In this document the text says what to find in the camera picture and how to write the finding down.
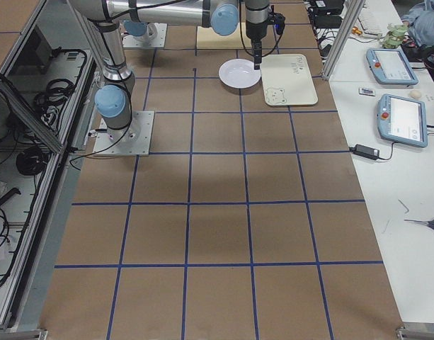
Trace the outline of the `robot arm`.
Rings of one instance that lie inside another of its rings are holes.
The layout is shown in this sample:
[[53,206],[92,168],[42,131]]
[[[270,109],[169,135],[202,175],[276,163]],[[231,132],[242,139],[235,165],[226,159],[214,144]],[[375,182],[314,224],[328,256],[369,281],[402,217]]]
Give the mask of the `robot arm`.
[[129,35],[140,41],[150,41],[158,35],[155,23],[124,21],[124,28]]
[[103,62],[107,85],[120,86],[126,100],[118,123],[111,130],[126,130],[132,122],[131,94],[135,76],[126,62],[120,23],[165,23],[211,28],[221,36],[232,34],[240,21],[245,22],[246,36],[251,43],[247,51],[258,70],[263,58],[262,40],[268,26],[278,35],[285,29],[285,17],[269,1],[70,1],[69,5],[90,25],[88,34]]

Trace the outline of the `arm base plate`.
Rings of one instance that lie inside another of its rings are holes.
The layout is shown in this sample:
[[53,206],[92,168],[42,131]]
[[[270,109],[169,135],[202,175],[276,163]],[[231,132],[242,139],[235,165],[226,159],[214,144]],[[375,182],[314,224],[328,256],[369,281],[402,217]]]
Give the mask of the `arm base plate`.
[[153,49],[165,45],[165,23],[124,21],[122,25],[122,43],[125,49]]
[[97,157],[148,156],[154,125],[154,111],[136,110],[129,128],[115,131],[107,128],[101,118],[93,152]]

